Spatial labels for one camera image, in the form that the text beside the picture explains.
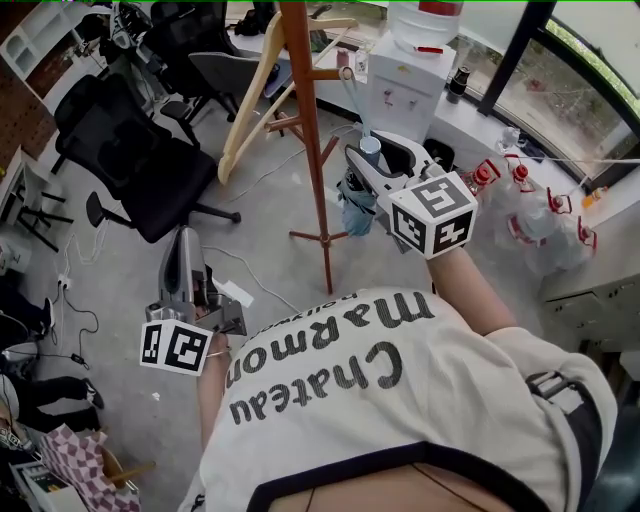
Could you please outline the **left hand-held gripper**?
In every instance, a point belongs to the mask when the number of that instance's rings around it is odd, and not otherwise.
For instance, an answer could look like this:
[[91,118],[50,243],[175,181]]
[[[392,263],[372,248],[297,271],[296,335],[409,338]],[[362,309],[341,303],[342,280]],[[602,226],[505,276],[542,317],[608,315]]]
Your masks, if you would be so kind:
[[[196,295],[207,283],[210,313],[196,319]],[[203,253],[197,232],[178,228],[159,270],[160,299],[145,309],[139,363],[183,375],[202,373],[211,342],[218,334],[246,333],[242,305],[221,293],[207,268],[203,278]]]

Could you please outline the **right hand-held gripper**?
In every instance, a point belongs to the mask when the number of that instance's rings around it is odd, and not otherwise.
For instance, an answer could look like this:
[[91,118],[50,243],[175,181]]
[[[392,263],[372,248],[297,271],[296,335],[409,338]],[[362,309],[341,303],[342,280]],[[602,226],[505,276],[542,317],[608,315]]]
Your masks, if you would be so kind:
[[373,130],[381,144],[378,162],[347,145],[349,167],[374,193],[377,220],[404,251],[427,260],[465,245],[473,232],[478,202],[462,179],[430,160],[420,144],[403,136]]

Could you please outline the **person's left hand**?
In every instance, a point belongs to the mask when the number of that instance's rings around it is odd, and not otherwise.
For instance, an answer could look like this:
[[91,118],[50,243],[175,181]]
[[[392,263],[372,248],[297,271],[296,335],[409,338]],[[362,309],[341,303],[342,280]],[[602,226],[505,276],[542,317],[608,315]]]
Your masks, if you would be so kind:
[[194,305],[196,308],[196,319],[199,320],[210,313],[211,306],[208,298],[207,283],[203,280],[196,280],[193,284]]

